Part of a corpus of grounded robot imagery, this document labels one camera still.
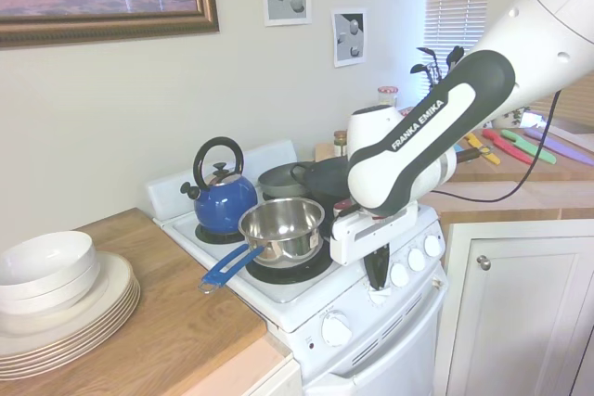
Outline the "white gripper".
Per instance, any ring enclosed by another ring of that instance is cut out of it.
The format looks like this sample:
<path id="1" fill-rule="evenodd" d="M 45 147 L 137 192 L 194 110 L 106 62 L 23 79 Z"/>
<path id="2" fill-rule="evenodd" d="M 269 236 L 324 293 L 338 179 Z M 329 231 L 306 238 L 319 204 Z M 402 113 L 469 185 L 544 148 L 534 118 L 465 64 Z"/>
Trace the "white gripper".
<path id="1" fill-rule="evenodd" d="M 371 288 L 385 288 L 390 269 L 389 243 L 415 225 L 418 213 L 418 204 L 408 204 L 396 215 L 379 220 L 360 211 L 340 217 L 331 227 L 330 257 L 342 266 L 365 257 Z"/>

